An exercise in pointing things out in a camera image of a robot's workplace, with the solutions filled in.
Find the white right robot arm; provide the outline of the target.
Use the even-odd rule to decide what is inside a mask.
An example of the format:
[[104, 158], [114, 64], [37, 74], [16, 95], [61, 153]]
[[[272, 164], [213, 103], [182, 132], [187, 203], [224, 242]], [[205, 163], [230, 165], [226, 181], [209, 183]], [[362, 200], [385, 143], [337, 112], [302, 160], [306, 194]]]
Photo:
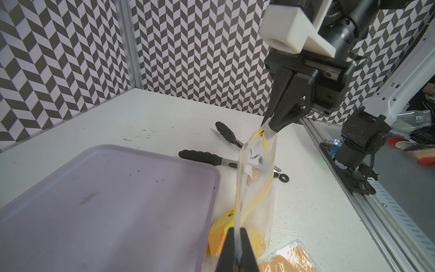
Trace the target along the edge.
[[[381, 10], [408, 1], [271, 1], [259, 35], [271, 47], [265, 59], [273, 81], [264, 122], [279, 132], [316, 111], [326, 116], [344, 101], [355, 58], [351, 50], [367, 36]], [[343, 143], [324, 147], [327, 159], [351, 193], [375, 194], [364, 164], [386, 143], [393, 123], [435, 73], [435, 26], [430, 24], [404, 63], [342, 126]]]

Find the steel black-tipped tongs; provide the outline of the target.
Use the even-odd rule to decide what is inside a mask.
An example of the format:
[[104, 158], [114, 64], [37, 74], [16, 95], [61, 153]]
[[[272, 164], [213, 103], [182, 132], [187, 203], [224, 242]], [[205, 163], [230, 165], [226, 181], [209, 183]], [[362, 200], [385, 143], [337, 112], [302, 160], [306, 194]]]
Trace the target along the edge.
[[[243, 142], [238, 140], [234, 132], [226, 126], [226, 124], [217, 121], [215, 123], [215, 129], [212, 132], [218, 137], [218, 139], [225, 143], [225, 145], [231, 149], [232, 155], [239, 152], [243, 147]], [[180, 158], [192, 160], [196, 162], [206, 163], [213, 166], [223, 166], [228, 168], [236, 169], [238, 167], [238, 162], [235, 159], [226, 158], [225, 156], [219, 156], [210, 152], [196, 151], [196, 150], [182, 150], [178, 153]], [[282, 170], [275, 166], [274, 167], [274, 178], [279, 179], [281, 182], [289, 182], [290, 178], [287, 174], [283, 173]]]

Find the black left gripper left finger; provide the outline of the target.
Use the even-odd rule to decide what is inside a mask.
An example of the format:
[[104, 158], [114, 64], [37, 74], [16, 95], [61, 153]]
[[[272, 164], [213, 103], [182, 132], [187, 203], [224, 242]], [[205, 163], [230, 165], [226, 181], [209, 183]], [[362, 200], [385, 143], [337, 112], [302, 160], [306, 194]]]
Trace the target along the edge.
[[235, 257], [234, 228], [228, 229], [224, 245], [217, 262], [215, 272], [236, 272], [238, 269]]

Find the clear resealable bag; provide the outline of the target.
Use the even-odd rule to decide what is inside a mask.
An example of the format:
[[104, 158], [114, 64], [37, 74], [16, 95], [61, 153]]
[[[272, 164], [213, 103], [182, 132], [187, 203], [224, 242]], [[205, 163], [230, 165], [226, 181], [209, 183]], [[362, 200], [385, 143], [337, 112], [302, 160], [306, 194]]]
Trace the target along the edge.
[[267, 124], [254, 132], [239, 153], [234, 208], [209, 230], [208, 247], [216, 268], [228, 229], [234, 228], [236, 264], [241, 257], [240, 228], [245, 228], [256, 260], [270, 244], [275, 205], [276, 132]]

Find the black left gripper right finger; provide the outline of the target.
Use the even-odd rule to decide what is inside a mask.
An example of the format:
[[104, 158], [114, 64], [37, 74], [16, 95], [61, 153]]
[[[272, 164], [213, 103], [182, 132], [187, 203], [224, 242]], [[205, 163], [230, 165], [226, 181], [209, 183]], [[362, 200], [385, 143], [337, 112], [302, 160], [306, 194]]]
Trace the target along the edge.
[[251, 247], [248, 233], [245, 228], [240, 228], [241, 257], [238, 261], [239, 272], [259, 272], [257, 260]]

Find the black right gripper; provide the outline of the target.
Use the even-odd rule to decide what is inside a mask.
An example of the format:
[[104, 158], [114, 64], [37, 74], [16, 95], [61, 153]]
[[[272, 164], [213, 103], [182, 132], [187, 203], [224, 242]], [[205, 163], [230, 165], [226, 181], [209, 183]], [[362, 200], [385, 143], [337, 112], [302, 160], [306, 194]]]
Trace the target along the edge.
[[378, 1], [271, 1], [259, 29], [273, 82], [262, 125], [278, 133], [311, 111], [334, 112], [356, 69], [350, 53], [378, 11]]

